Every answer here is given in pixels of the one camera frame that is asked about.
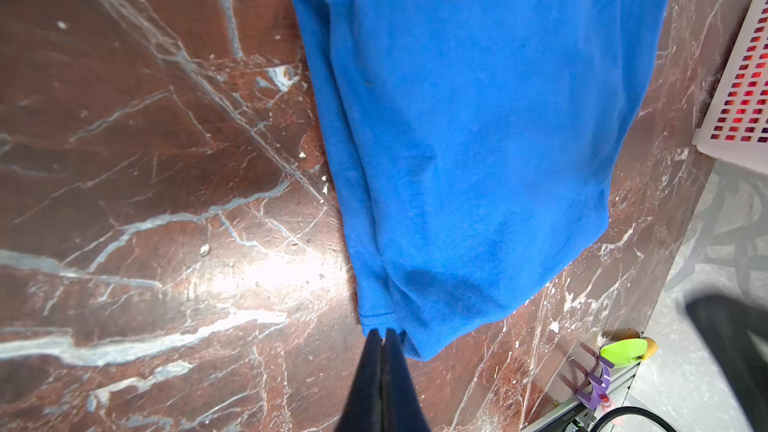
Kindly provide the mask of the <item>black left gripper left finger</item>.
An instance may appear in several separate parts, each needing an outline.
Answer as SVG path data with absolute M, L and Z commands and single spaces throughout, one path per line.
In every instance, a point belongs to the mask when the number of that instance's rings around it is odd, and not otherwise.
M 382 430 L 382 350 L 381 336 L 372 330 L 366 337 L 336 431 Z

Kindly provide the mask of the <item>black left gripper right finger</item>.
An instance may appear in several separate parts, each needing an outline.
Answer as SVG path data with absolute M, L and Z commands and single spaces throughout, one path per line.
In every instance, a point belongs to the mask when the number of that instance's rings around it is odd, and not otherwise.
M 382 349 L 383 431 L 429 431 L 407 366 L 400 335 L 388 329 Z

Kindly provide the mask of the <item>blue printed t shirt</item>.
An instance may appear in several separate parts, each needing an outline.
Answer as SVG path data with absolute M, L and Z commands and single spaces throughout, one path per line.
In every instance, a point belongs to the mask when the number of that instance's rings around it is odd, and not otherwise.
M 292 0 L 365 331 L 427 361 L 609 224 L 668 0 Z

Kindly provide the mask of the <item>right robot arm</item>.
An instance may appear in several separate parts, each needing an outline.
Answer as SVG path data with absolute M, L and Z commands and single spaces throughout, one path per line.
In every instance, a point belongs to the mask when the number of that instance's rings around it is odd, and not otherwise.
M 723 294 L 706 294 L 685 311 L 713 354 L 754 431 L 767 429 L 767 309 Z

